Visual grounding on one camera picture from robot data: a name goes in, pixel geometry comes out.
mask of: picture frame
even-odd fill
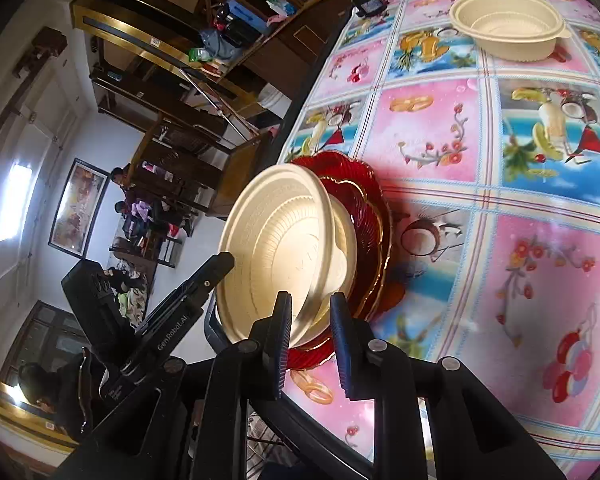
[[[110,174],[74,159],[64,181],[48,244],[76,258],[85,258],[93,222],[107,189]]]

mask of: table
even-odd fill
[[[277,162],[338,150],[374,168],[395,234],[376,336],[461,359],[585,479],[600,464],[600,12],[547,0],[572,38],[520,64],[454,30],[453,1],[352,16],[292,104]],[[225,343],[212,309],[205,333]],[[287,373],[280,406],[255,409],[333,476],[370,478],[373,402],[344,397],[333,358],[305,374],[331,402]]]

